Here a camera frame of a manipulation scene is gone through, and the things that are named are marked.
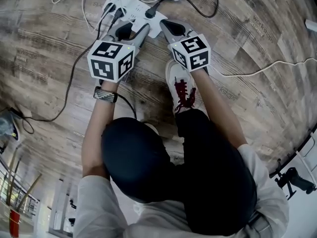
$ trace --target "wristwatch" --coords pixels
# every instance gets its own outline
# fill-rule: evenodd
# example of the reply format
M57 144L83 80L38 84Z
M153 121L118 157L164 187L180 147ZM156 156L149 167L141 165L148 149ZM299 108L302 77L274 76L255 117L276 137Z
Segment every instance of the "wristwatch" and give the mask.
M100 86L96 86L95 92L94 92L94 98L103 100L103 101L108 101L115 103L118 99L118 94L117 93L112 93L108 92L106 90L101 89Z

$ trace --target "white power strip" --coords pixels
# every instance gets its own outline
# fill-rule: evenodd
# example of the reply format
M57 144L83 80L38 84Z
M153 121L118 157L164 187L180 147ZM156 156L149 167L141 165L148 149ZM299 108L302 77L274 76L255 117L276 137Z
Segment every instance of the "white power strip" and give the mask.
M139 0L106 0L103 10L105 10L105 7L109 3L114 3L116 6L116 10L119 8L124 8L126 10L126 15L122 17L120 20L127 21L127 20L135 20L134 24L132 26L132 31L138 32L142 26L144 26L146 23L150 24L150 32L149 36L151 38L155 38L159 33L161 32L161 28L159 26L159 23L162 19L166 19L163 14L156 12L155 17L148 19L145 17L145 12L147 9L151 8L147 4L139 1ZM110 12L109 14L114 16L115 11Z

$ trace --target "wrist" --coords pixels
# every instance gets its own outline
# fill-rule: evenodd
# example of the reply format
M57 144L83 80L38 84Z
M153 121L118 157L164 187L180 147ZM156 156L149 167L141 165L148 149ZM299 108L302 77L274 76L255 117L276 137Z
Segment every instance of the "wrist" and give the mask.
M119 83L104 81L101 85L101 89L108 92L116 93L118 91L118 86L119 86Z

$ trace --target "person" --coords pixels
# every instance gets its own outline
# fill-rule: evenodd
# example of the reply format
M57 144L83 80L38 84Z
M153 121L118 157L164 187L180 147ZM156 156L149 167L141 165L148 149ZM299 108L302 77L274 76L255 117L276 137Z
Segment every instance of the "person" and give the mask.
M168 62L184 164L170 161L152 126L113 120L114 104L97 100L82 146L75 238L277 238L288 223L283 191L247 144L241 125L203 69L189 73ZM196 87L208 117L195 109ZM118 84L102 89L117 92ZM127 225L110 177L142 205Z

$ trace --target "white sneaker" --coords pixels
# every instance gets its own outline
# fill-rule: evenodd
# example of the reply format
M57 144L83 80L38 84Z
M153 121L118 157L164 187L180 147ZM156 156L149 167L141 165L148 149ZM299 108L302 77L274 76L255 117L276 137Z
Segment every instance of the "white sneaker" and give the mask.
M165 77L173 98L173 113L179 114L192 109L196 88L191 74L172 59L166 65Z

